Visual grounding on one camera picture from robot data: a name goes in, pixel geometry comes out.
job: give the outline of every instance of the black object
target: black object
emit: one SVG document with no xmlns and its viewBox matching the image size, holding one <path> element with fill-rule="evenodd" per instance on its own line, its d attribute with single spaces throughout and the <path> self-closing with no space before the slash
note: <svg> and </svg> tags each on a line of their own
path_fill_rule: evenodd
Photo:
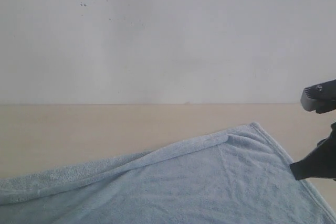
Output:
<svg viewBox="0 0 336 224">
<path fill-rule="evenodd" d="M 319 114 L 336 109 L 336 80 L 305 88 L 301 104 L 307 111 Z M 332 132 L 303 160 L 290 165 L 296 180 L 305 178 L 331 178 L 336 180 L 336 123 Z"/>
</svg>

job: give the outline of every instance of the white wall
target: white wall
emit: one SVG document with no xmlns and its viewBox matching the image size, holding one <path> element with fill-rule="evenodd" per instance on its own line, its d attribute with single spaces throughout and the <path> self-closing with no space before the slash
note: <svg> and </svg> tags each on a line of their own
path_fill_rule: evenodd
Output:
<svg viewBox="0 0 336 224">
<path fill-rule="evenodd" d="M 336 0 L 0 0 L 0 103 L 297 102 L 335 45 Z"/>
</svg>

